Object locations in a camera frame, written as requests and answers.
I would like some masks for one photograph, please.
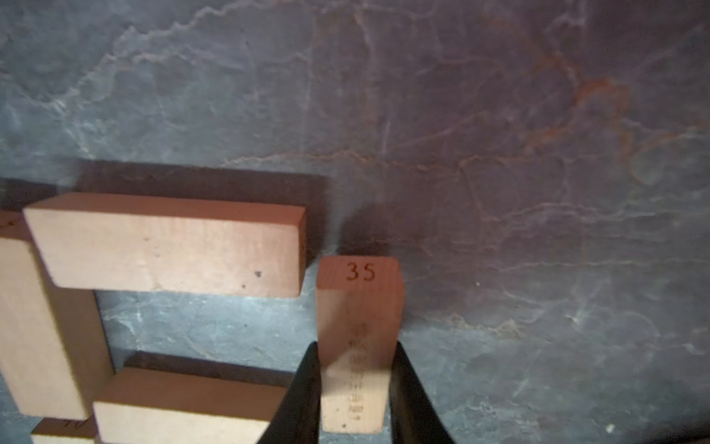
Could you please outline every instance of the printed number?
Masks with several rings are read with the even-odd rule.
[[[374,266],[374,265],[373,265],[373,264],[367,264],[367,265],[365,265],[365,271],[369,271],[369,272],[370,272],[370,277],[369,277],[369,278],[365,278],[365,279],[364,279],[365,281],[370,282],[370,281],[374,281],[374,280],[375,280],[375,271],[374,271],[372,268],[370,268],[370,267],[372,267],[372,266]]]
[[[357,272],[357,264],[351,262],[348,264],[348,266],[350,267],[350,272],[352,273],[350,276],[347,277],[348,281],[354,281],[355,279],[360,277],[360,273]],[[363,281],[372,282],[375,280],[375,271],[372,269],[372,267],[374,266],[375,264],[365,264],[365,271],[369,272],[370,275],[369,277],[363,278]]]
[[[360,276],[357,272],[357,265],[354,262],[351,262],[348,266],[351,267],[350,271],[353,273],[352,276],[348,276],[348,281],[354,281],[358,278],[358,276]]]

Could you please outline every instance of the rectangular wooden block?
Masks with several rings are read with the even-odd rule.
[[[268,427],[283,387],[123,368],[94,402],[111,444],[250,444]]]
[[[302,207],[69,193],[24,213],[60,287],[300,294]]]
[[[380,433],[404,307],[399,263],[324,257],[315,295],[323,430]]]
[[[19,213],[0,212],[0,372],[18,410],[84,420],[114,374],[94,293],[56,287]]]
[[[93,416],[86,421],[44,418],[30,437],[33,444],[102,444]]]

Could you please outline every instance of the gray stone background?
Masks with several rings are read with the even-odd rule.
[[[662,440],[710,421],[709,13],[3,1],[0,205],[72,189],[306,205],[312,258],[399,258],[400,338],[459,443]],[[297,300],[100,292],[114,363],[293,372],[316,271]],[[38,419],[4,385],[0,415],[1,442],[29,442]]]

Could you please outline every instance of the wood grain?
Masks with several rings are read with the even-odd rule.
[[[70,193],[24,213],[60,287],[300,294],[302,207]]]
[[[323,430],[382,431],[403,305],[397,259],[320,260],[316,311]]]
[[[33,444],[102,444],[93,416],[86,421],[44,418],[30,437]]]
[[[19,213],[0,212],[0,371],[21,413],[84,420],[114,373],[91,291],[52,284]]]
[[[251,444],[286,389],[155,370],[123,368],[94,411],[113,444]]]

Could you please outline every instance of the pale wooden block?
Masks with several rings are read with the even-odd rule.
[[[302,207],[69,193],[24,213],[60,287],[300,294]]]
[[[0,212],[0,372],[31,416],[84,420],[114,374],[94,293],[56,287],[19,213]]]
[[[93,416],[86,421],[44,418],[30,437],[33,444],[102,444]]]
[[[286,389],[123,368],[94,402],[111,444],[250,444],[268,427]]]
[[[380,433],[404,306],[399,263],[324,257],[315,295],[323,430]]]

